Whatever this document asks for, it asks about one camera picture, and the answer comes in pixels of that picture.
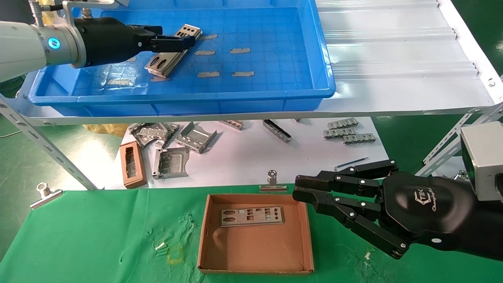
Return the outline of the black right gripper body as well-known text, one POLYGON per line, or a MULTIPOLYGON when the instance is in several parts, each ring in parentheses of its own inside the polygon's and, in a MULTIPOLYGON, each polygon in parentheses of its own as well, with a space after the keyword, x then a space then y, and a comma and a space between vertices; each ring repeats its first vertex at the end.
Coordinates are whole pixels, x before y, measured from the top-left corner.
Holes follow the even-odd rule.
POLYGON ((502 260, 502 203, 478 200, 469 182, 391 175, 381 196, 380 226, 406 244, 502 260))

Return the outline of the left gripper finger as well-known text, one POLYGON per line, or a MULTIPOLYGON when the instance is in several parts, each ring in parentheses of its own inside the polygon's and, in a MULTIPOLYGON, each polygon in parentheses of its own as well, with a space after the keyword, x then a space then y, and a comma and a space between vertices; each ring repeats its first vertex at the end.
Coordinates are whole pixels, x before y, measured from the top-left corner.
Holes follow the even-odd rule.
POLYGON ((131 25, 133 33, 139 37, 156 37, 162 35, 162 26, 131 25))
POLYGON ((189 50, 196 44, 194 36, 176 37, 176 36, 157 36, 152 39, 152 52, 172 53, 189 50))

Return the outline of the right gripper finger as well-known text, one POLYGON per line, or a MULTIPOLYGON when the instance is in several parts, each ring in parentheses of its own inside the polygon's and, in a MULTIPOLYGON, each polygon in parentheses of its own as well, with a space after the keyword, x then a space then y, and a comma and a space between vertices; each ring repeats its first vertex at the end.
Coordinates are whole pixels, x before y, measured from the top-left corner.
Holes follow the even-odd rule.
POLYGON ((296 191, 341 192, 347 195, 377 195, 378 179, 398 171, 395 160, 355 165, 342 171, 320 171, 316 176, 298 175, 296 191))
POLYGON ((296 201, 311 204, 316 213, 333 217, 354 234, 394 259, 401 259, 409 249, 407 240, 377 224, 382 207, 375 202, 334 196, 329 192, 309 188, 295 188, 292 196, 296 201))

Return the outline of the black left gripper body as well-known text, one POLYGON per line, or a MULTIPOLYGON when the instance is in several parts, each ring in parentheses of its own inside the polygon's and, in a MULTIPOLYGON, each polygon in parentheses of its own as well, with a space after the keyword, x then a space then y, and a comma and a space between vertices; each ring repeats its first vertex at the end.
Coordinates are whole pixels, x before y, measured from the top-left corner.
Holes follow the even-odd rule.
POLYGON ((85 49, 83 67, 124 62, 152 47, 154 37, 139 37, 113 17, 76 18, 74 24, 85 49))

